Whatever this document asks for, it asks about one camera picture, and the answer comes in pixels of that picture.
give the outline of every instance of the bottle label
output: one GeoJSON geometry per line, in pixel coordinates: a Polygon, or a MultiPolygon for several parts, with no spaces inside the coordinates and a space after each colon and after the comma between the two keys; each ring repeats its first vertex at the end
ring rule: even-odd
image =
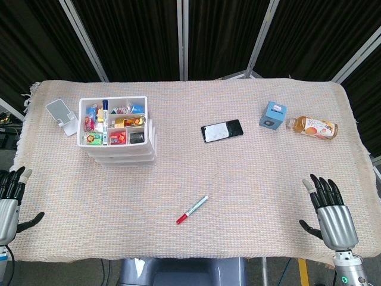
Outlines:
{"type": "Polygon", "coordinates": [[[301,133],[320,139],[330,139],[335,134],[335,125],[324,120],[306,118],[305,128],[301,133]]]}

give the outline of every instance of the black phone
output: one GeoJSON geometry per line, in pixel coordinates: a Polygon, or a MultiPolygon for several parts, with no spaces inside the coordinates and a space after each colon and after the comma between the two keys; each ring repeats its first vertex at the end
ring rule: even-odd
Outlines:
{"type": "Polygon", "coordinates": [[[243,135],[243,130],[238,119],[203,126],[201,132],[205,143],[243,135]]]}

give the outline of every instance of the white phone stand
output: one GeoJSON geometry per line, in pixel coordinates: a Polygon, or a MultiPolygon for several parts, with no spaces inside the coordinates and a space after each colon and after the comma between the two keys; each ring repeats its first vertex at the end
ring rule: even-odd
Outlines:
{"type": "Polygon", "coordinates": [[[46,105],[46,110],[55,121],[60,121],[59,127],[64,129],[67,136],[77,133],[78,119],[73,111],[67,108],[63,100],[55,100],[46,105]]]}

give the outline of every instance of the robotic hand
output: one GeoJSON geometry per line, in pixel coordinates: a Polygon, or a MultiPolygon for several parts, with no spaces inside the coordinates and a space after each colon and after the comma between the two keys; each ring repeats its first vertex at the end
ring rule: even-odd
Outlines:
{"type": "Polygon", "coordinates": [[[8,243],[15,238],[16,233],[35,226],[44,216],[44,213],[39,213],[34,219],[18,224],[25,184],[31,174],[32,170],[25,171],[25,167],[10,173],[0,170],[0,285],[7,265],[5,248],[8,248],[8,243]]]}
{"type": "Polygon", "coordinates": [[[344,205],[338,186],[330,179],[318,179],[313,174],[311,179],[315,187],[306,179],[303,179],[303,184],[310,194],[321,230],[310,227],[304,220],[299,223],[309,234],[323,240],[328,248],[336,252],[333,262],[341,285],[371,285],[368,284],[362,260],[352,253],[358,238],[351,213],[344,205]]]}

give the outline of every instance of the red marker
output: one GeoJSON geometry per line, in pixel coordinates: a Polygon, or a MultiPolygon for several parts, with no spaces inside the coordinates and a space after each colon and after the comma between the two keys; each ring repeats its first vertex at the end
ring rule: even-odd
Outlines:
{"type": "Polygon", "coordinates": [[[177,221],[176,223],[179,225],[180,223],[182,223],[184,220],[187,219],[188,216],[190,216],[193,212],[195,212],[196,209],[198,209],[199,207],[202,206],[202,204],[204,202],[206,202],[208,200],[208,196],[204,196],[201,200],[199,200],[197,203],[195,203],[195,205],[193,207],[191,207],[188,211],[185,212],[185,214],[183,214],[177,221]]]}

